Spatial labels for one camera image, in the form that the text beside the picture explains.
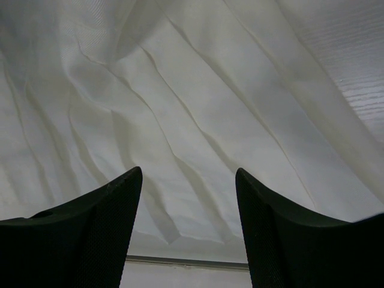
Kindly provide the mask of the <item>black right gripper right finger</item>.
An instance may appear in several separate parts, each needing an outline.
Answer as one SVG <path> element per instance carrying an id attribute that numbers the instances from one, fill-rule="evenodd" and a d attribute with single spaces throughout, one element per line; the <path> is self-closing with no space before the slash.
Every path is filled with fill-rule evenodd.
<path id="1" fill-rule="evenodd" d="M 244 169 L 236 196 L 253 287 L 382 287 L 383 215 L 356 222 L 309 210 Z"/>

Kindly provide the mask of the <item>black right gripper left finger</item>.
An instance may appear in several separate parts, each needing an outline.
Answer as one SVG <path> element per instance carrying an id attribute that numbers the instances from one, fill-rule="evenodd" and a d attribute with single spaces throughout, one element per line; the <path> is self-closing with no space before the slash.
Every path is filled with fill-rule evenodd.
<path id="1" fill-rule="evenodd" d="M 119 287 L 141 190 L 134 167 L 67 203 L 1 221 L 1 286 Z"/>

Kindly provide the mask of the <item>white pleated skirt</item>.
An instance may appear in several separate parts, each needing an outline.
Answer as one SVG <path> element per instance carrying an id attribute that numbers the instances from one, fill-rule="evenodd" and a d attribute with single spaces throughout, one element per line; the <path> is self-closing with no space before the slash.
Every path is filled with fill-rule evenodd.
<path id="1" fill-rule="evenodd" d="M 134 166 L 131 254 L 243 262 L 239 168 L 383 212 L 383 2 L 2 1 L 1 218 Z"/>

